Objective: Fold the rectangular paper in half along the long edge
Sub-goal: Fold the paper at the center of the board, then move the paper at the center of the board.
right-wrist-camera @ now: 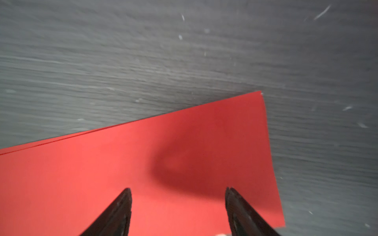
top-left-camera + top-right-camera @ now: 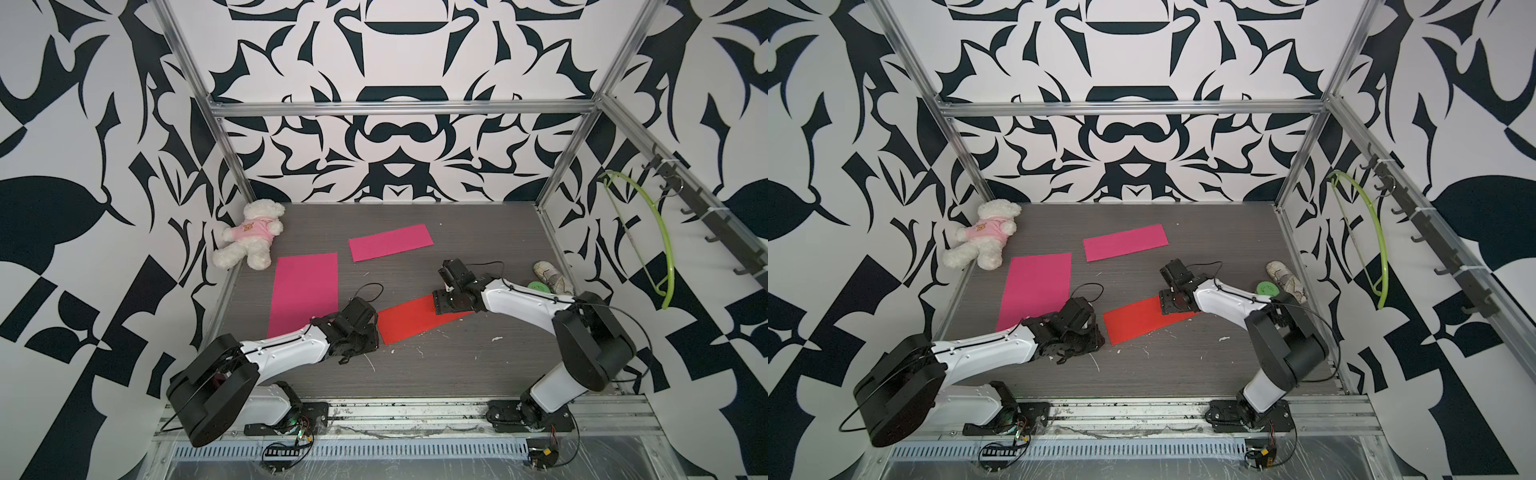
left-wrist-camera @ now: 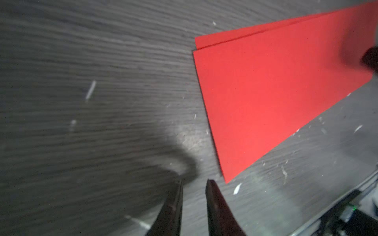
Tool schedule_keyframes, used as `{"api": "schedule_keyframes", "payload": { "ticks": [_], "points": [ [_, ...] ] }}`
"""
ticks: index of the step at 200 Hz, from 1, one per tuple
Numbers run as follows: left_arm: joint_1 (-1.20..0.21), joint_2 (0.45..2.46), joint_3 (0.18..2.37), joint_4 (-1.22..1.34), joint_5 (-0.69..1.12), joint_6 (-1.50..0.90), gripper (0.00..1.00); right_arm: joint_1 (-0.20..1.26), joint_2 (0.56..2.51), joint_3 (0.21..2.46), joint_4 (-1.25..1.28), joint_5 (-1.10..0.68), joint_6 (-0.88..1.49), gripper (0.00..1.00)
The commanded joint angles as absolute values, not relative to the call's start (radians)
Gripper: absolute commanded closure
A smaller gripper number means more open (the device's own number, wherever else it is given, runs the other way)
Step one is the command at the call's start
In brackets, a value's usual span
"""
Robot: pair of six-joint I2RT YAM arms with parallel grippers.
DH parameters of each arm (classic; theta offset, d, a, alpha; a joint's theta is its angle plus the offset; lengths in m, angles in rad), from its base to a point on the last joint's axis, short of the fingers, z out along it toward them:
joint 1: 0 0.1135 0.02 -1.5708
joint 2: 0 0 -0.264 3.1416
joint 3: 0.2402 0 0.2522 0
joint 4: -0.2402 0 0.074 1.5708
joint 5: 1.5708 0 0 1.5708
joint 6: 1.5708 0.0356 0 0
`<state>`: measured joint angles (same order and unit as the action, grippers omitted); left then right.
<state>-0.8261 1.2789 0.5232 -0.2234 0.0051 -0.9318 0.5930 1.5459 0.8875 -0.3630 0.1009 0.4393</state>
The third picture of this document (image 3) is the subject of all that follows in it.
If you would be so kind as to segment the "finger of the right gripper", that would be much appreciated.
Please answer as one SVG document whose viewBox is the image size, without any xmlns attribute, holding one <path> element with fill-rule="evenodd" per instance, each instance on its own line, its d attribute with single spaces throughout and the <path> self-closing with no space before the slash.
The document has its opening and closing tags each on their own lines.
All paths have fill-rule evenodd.
<svg viewBox="0 0 378 236">
<path fill-rule="evenodd" d="M 378 47 L 369 48 L 363 57 L 361 63 L 373 72 L 378 72 Z"/>
</svg>

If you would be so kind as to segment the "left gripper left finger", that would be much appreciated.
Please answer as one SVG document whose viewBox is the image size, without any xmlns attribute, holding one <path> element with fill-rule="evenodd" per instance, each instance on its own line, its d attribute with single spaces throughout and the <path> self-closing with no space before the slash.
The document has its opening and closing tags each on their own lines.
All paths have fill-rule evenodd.
<svg viewBox="0 0 378 236">
<path fill-rule="evenodd" d="M 145 236 L 179 236 L 183 209 L 183 184 L 176 181 L 155 222 Z"/>
</svg>

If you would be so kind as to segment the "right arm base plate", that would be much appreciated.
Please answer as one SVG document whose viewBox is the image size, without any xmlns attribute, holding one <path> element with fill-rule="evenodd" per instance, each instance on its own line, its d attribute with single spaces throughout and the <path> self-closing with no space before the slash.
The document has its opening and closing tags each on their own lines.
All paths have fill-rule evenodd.
<svg viewBox="0 0 378 236">
<path fill-rule="evenodd" d="M 378 190 L 352 191 L 321 218 L 318 236 L 376 236 Z"/>
</svg>

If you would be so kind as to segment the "red square paper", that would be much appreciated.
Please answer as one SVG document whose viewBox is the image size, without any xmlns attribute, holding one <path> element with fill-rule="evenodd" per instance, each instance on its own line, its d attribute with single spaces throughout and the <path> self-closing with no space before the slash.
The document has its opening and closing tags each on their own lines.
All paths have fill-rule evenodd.
<svg viewBox="0 0 378 236">
<path fill-rule="evenodd" d="M 226 183 L 369 82 L 378 3 L 199 36 L 193 52 Z"/>
</svg>

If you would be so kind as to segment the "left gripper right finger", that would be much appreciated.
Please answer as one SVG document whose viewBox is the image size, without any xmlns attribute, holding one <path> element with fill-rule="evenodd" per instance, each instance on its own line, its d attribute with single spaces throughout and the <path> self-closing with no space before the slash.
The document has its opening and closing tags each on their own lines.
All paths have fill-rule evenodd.
<svg viewBox="0 0 378 236">
<path fill-rule="evenodd" d="M 205 193 L 209 235 L 246 236 L 214 180 L 207 180 Z"/>
</svg>

